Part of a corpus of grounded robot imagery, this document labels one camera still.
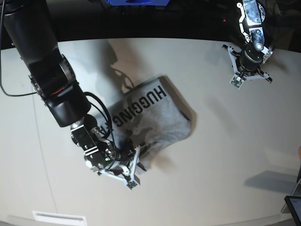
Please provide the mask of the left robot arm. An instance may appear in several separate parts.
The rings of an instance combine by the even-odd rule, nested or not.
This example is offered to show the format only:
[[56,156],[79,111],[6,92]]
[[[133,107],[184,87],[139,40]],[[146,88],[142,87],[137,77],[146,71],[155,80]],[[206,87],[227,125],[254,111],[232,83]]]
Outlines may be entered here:
[[274,48],[273,45],[265,45],[264,6],[256,0],[240,0],[236,6],[240,11],[238,25],[244,43],[239,52],[232,46],[222,46],[229,54],[234,71],[230,84],[240,89],[245,81],[266,80],[272,83],[271,76],[261,69],[261,65],[272,56]]

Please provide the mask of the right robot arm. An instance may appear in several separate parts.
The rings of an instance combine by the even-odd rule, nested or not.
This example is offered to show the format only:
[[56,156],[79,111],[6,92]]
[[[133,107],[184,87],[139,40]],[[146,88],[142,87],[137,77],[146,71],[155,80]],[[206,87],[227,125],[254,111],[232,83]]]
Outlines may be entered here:
[[0,28],[6,30],[30,72],[31,84],[60,127],[83,149],[85,164],[98,175],[122,181],[132,189],[140,184],[140,145],[126,139],[116,146],[112,118],[103,102],[84,92],[67,58],[59,51],[44,0],[3,0]]

